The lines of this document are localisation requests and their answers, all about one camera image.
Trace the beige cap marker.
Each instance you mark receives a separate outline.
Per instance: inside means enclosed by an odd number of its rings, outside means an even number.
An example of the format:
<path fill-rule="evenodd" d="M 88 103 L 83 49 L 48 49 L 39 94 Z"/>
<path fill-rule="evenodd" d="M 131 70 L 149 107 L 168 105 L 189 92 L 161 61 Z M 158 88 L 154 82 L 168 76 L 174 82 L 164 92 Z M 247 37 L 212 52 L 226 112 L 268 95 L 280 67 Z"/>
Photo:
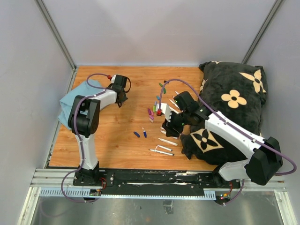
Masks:
<path fill-rule="evenodd" d="M 166 139 L 163 139 L 163 138 L 158 138 L 160 141 L 164 142 L 164 143 L 167 143 L 167 144 L 170 144 L 170 145 L 173 145 L 173 146 L 178 146 L 177 143 L 175 142 L 171 142 L 169 140 L 166 140 Z"/>

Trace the dark blue marker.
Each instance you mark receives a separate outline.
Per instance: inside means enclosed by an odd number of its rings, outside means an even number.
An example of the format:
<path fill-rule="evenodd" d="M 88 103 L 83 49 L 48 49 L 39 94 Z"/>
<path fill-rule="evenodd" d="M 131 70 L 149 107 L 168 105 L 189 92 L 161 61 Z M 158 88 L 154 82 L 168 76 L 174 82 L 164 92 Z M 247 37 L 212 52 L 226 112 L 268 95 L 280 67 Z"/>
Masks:
<path fill-rule="evenodd" d="M 165 155 L 169 155 L 169 156 L 174 156 L 173 153 L 170 152 L 164 152 L 164 151 L 160 151 L 160 150 L 153 150 L 153 149 L 149 149 L 152 152 L 156 152 L 156 153 L 160 153 L 160 154 L 165 154 Z"/>

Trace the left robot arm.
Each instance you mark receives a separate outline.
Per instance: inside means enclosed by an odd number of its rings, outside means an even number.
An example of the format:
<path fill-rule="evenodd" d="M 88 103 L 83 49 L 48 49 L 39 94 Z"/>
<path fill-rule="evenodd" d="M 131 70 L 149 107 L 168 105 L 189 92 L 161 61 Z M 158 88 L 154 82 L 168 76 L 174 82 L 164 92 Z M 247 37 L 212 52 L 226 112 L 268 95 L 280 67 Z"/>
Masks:
<path fill-rule="evenodd" d="M 80 152 L 79 167 L 73 179 L 75 186 L 97 186 L 104 180 L 100 177 L 94 137 L 99 125 L 100 111 L 111 104 L 121 107 L 128 99 L 126 94 L 131 88 L 131 80 L 126 76 L 108 75 L 107 78 L 111 83 L 106 88 L 100 87 L 99 93 L 75 97 L 67 121 Z"/>

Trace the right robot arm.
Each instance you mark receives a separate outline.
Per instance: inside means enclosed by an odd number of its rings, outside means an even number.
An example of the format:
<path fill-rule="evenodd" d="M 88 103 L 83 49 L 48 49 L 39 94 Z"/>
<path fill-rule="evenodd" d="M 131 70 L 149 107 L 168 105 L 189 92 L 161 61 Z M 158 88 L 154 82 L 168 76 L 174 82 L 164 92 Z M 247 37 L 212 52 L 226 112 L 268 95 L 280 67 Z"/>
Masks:
<path fill-rule="evenodd" d="M 227 159 L 218 165 L 212 172 L 215 186 L 222 188 L 229 181 L 238 179 L 250 179 L 264 186 L 283 165 L 280 145 L 275 138 L 265 139 L 252 134 L 208 104 L 199 105 L 187 91 L 178 94 L 174 101 L 180 113 L 172 111 L 165 103 L 156 106 L 157 115 L 165 116 L 162 127 L 166 130 L 166 136 L 179 137 L 185 125 L 203 125 L 200 132 L 191 134 L 200 142 L 202 150 L 225 146 L 226 149 L 237 150 L 245 157 L 235 162 Z"/>

